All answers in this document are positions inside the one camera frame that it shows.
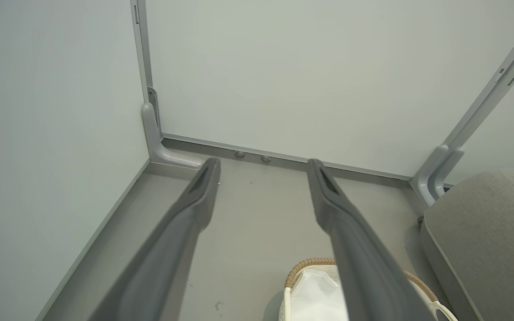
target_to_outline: gray fabric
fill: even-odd
[[[422,242],[460,321],[514,320],[514,171],[453,187],[426,212]]]

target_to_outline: white cloth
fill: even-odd
[[[344,294],[326,272],[304,270],[291,291],[292,321],[348,321]]]

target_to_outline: gray cushion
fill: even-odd
[[[514,320],[514,171],[453,187],[426,212],[422,243],[460,321]]]

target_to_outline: white wall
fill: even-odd
[[[514,85],[463,149],[447,183],[457,184],[486,170],[514,169]]]
[[[163,132],[412,176],[514,46],[510,0],[148,0]]]
[[[149,158],[128,0],[0,0],[0,321],[32,321]]]

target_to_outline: floor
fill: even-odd
[[[285,278],[306,258],[331,257],[315,221],[304,165],[169,141],[169,148],[220,156],[220,189],[212,220],[200,234],[181,321],[276,321]],[[337,183],[400,267],[443,298],[419,243],[425,210],[406,181],[335,170]],[[87,319],[170,205],[190,171],[150,166],[84,257],[46,320]]]

